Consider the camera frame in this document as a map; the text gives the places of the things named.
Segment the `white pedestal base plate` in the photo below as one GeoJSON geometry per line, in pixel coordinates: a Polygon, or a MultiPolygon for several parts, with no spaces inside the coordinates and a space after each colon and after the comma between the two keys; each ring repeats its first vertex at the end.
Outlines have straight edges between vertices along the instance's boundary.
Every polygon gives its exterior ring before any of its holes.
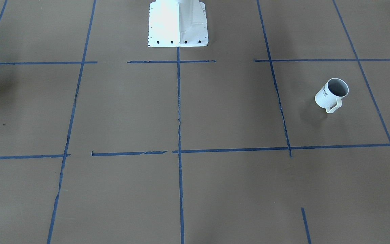
{"type": "Polygon", "coordinates": [[[149,6],[148,47],[205,47],[206,7],[199,0],[155,0],[149,6]]]}

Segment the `white ribbed HOME mug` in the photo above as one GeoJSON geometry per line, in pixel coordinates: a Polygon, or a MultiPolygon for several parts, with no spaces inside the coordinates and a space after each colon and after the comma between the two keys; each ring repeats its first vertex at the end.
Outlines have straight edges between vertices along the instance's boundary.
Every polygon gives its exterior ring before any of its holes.
{"type": "Polygon", "coordinates": [[[349,93],[349,87],[345,81],[339,78],[329,79],[316,93],[316,104],[325,109],[326,113],[334,113],[342,106],[342,99],[349,93]]]}

